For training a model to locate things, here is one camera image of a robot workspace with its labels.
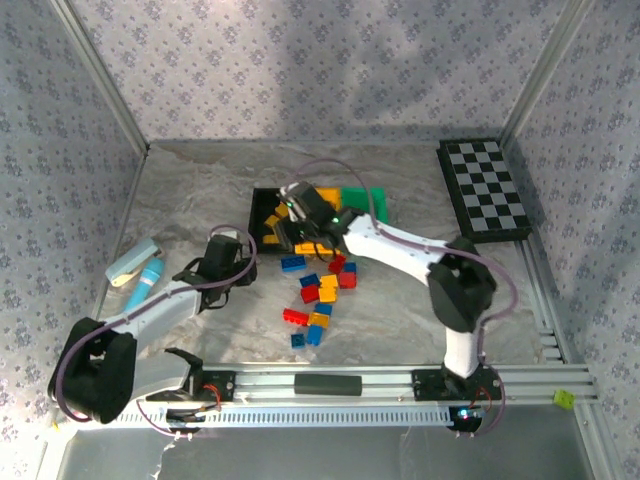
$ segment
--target gray marble floor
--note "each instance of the gray marble floor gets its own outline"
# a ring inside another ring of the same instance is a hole
[[[152,145],[129,217],[122,252],[151,236],[168,252],[158,285],[202,255],[209,229],[220,223],[246,227],[254,187],[280,186],[292,168],[317,157],[347,161],[370,186],[387,192],[390,223],[407,231],[453,240],[458,226],[433,145],[331,146],[183,143]],[[340,167],[315,166],[308,179],[320,186],[355,186]],[[482,255],[504,265],[521,295],[514,315],[490,326],[485,349],[496,363],[541,363],[542,345],[528,297],[526,275],[513,244],[480,245]],[[425,287],[384,265],[358,259],[356,291],[341,294],[321,346],[292,350],[296,329],[282,320],[285,307],[305,310],[300,275],[283,274],[279,258],[259,258],[258,281],[234,289],[222,310],[188,320],[149,352],[167,346],[206,362],[289,361],[325,364],[440,363],[444,328],[431,311]],[[308,270],[324,272],[313,260]],[[509,301],[500,281],[495,309]],[[101,318],[119,313],[131,286],[111,288]]]

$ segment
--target chessboard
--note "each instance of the chessboard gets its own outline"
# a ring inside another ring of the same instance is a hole
[[[463,236],[475,243],[527,238],[531,223],[496,140],[442,141],[438,159]]]

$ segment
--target blue lego brick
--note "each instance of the blue lego brick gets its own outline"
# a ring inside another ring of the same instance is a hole
[[[297,270],[304,270],[307,268],[307,261],[302,255],[296,255],[294,257],[287,257],[280,260],[282,263],[283,272],[295,272]]]
[[[316,306],[313,309],[313,311],[316,313],[321,313],[322,315],[329,315],[329,316],[331,316],[332,310],[333,310],[333,307],[328,303],[316,303]]]
[[[318,276],[313,273],[311,275],[307,275],[306,277],[302,277],[300,279],[300,285],[304,287],[308,287],[309,285],[318,285],[320,286],[320,279]]]
[[[304,333],[291,334],[291,348],[304,348]]]
[[[322,332],[324,332],[324,328],[320,325],[311,325],[307,332],[307,343],[316,347],[320,345],[320,342],[322,341]]]

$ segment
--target floral wallpaper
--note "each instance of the floral wallpaper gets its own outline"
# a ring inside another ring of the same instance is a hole
[[[640,478],[640,5],[588,14],[509,152],[593,365],[628,478]]]
[[[565,0],[73,0],[147,141],[492,136]]]
[[[24,478],[138,158],[46,0],[0,2],[0,478]]]

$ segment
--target white square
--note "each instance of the white square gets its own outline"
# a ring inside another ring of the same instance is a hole
[[[473,186],[473,189],[477,195],[487,195],[489,193],[489,187],[487,187],[486,183],[478,183]]]
[[[472,218],[471,226],[473,227],[473,230],[476,232],[483,232],[485,230],[489,230],[489,228],[487,227],[487,222],[485,221],[484,218]]]
[[[464,200],[464,206],[467,208],[480,206],[480,200],[475,195],[464,195],[462,199]]]
[[[491,161],[491,159],[489,158],[489,154],[487,152],[476,153],[476,158],[480,163],[489,163]]]
[[[493,205],[483,205],[482,207],[480,207],[480,210],[482,210],[482,214],[485,216],[485,218],[495,218],[498,216],[496,207],[494,207]]]
[[[502,228],[516,228],[516,222],[513,217],[500,217],[500,225]]]
[[[507,166],[505,165],[505,163],[501,160],[499,162],[493,162],[493,170],[496,172],[506,172],[507,171]]]
[[[521,203],[509,205],[509,210],[511,211],[511,215],[524,215],[524,208],[522,208]]]
[[[504,193],[492,193],[491,201],[494,205],[506,205],[507,197],[504,196]]]
[[[480,164],[479,163],[467,163],[467,170],[469,171],[469,173],[481,173],[482,170],[480,169]]]
[[[484,172],[482,176],[484,177],[484,181],[487,183],[498,183],[498,176],[495,172]]]
[[[471,175],[468,173],[459,173],[456,175],[459,185],[471,185]]]
[[[487,152],[499,152],[500,147],[496,142],[484,142],[484,148]]]
[[[461,153],[450,153],[449,158],[451,159],[451,163],[454,165],[460,165],[464,163],[464,157]]]
[[[516,187],[513,185],[513,182],[500,182],[500,190],[502,190],[503,193],[514,193]]]

